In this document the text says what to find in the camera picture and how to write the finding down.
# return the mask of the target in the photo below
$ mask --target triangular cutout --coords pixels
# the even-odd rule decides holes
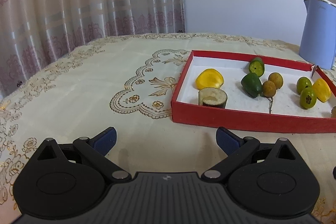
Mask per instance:
[[[289,150],[288,146],[286,144],[283,144],[279,150],[278,153],[279,159],[286,159],[286,160],[295,160],[294,155]]]
[[[55,159],[56,158],[56,154],[52,148],[51,145],[47,145],[43,151],[41,152],[41,154],[39,155],[39,157],[37,158],[37,160],[50,160],[50,159]]]

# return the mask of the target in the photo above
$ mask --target yellow pepper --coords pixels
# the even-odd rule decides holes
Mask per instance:
[[[330,99],[331,97],[330,87],[328,86],[327,82],[322,78],[317,79],[313,84],[312,88],[315,91],[317,98],[321,102],[325,103]]]
[[[196,78],[196,88],[217,88],[224,84],[223,76],[215,69],[206,69]]]

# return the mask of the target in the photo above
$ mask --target kettle spout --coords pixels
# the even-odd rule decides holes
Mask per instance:
[[[303,2],[304,2],[304,4],[306,5],[306,10],[307,10],[307,12],[308,12],[309,0],[304,0]]]

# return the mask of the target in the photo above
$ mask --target white logo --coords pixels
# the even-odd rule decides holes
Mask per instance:
[[[164,180],[170,180],[170,179],[172,179],[172,177],[171,176],[169,176],[169,175],[165,175],[164,177],[162,177]]]

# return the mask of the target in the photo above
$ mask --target curtain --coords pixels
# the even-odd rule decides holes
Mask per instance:
[[[0,97],[96,38],[171,32],[183,0],[0,0]]]

